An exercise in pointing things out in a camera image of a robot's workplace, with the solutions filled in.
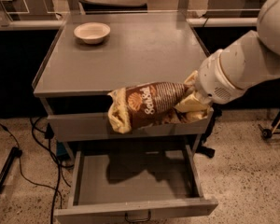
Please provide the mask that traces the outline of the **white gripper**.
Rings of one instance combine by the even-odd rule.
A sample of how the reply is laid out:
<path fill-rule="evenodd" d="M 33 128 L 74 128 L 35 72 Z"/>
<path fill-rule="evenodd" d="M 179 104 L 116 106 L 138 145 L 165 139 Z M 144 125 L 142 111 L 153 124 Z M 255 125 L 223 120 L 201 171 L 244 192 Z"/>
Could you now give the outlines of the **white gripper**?
<path fill-rule="evenodd" d="M 211 101 L 224 105 L 245 94 L 245 90 L 235 87 L 225 76 L 221 66 L 219 49 L 206 58 L 200 68 L 194 70 L 184 81 L 197 91 L 175 106 L 176 114 L 183 123 L 192 123 L 208 117 Z"/>

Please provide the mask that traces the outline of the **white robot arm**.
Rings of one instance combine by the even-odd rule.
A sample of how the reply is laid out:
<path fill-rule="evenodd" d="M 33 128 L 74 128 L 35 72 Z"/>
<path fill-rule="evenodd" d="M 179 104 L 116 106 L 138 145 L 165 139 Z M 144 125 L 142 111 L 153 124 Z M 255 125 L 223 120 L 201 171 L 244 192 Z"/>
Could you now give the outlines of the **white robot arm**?
<path fill-rule="evenodd" d="M 251 30 L 206 58 L 185 80 L 190 91 L 175 109 L 180 113 L 207 111 L 242 97 L 262 82 L 280 78 L 280 0 L 262 6 L 257 29 Z"/>

